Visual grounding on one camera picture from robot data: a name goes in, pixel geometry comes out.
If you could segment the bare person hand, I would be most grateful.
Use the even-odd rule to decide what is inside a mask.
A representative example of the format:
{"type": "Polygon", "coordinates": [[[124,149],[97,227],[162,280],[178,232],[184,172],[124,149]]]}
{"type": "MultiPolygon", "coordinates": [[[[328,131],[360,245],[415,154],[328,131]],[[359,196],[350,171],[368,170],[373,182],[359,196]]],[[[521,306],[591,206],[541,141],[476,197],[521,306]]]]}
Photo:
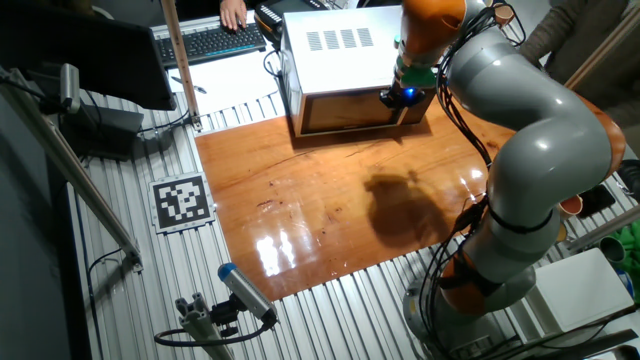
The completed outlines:
{"type": "Polygon", "coordinates": [[[230,30],[244,29],[247,21],[247,7],[243,0],[221,0],[220,20],[230,30]]]}

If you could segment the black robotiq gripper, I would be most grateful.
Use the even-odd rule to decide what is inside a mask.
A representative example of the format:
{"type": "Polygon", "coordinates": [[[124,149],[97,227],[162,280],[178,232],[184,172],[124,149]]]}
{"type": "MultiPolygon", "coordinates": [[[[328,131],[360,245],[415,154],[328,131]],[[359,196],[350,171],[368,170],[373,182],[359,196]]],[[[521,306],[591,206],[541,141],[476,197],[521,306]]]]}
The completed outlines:
{"type": "Polygon", "coordinates": [[[405,107],[413,107],[424,100],[426,94],[418,88],[402,88],[393,85],[379,93],[380,101],[389,109],[396,110],[405,107]]]}

